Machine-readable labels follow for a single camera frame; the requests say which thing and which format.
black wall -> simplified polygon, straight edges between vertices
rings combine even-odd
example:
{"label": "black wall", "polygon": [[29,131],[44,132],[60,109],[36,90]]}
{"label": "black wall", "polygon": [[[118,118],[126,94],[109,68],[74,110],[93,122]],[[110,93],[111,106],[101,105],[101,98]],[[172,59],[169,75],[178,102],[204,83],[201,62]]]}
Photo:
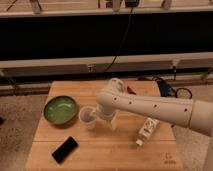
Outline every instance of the black wall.
{"label": "black wall", "polygon": [[[128,15],[0,19],[0,60],[114,56]],[[121,55],[213,51],[213,12],[132,15]]]}

floor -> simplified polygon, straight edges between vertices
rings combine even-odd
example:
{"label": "floor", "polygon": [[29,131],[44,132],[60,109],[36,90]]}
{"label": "floor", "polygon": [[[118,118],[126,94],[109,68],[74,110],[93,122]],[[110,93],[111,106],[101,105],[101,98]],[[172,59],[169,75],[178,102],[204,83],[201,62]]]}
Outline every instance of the floor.
{"label": "floor", "polygon": [[[213,102],[213,85],[188,87],[196,99]],[[0,170],[23,171],[47,95],[0,97]],[[184,171],[201,171],[209,138],[175,126]]]}

wooden table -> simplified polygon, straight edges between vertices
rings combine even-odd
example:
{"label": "wooden table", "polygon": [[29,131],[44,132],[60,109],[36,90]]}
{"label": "wooden table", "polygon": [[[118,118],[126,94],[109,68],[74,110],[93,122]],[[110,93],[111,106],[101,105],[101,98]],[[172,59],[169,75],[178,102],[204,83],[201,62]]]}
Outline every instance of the wooden table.
{"label": "wooden table", "polygon": [[[73,97],[79,107],[96,106],[96,94],[107,81],[54,82],[48,100],[59,95]],[[137,94],[159,96],[152,81],[125,81]],[[41,117],[26,163],[27,171],[108,171],[108,170],[181,170],[182,163],[171,127],[161,122],[144,146],[135,140],[145,117],[117,111],[117,129],[112,131],[101,119],[88,131],[76,118],[66,127],[54,127]],[[59,165],[52,152],[72,136],[79,147]]]}

paper cup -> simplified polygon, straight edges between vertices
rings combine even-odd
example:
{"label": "paper cup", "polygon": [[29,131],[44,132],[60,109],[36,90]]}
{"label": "paper cup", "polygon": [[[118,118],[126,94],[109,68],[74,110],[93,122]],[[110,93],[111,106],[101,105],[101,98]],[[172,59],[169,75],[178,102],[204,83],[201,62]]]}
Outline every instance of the paper cup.
{"label": "paper cup", "polygon": [[88,130],[92,130],[96,125],[95,108],[92,106],[84,106],[79,112],[79,120]]}

phone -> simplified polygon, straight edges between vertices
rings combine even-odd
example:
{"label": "phone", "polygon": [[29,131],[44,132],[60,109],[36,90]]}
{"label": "phone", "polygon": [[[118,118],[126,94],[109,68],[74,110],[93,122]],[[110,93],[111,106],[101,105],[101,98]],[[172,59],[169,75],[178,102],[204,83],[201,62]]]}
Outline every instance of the phone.
{"label": "phone", "polygon": [[67,155],[77,147],[78,143],[72,137],[69,137],[55,152],[52,153],[52,156],[56,162],[60,164]]}

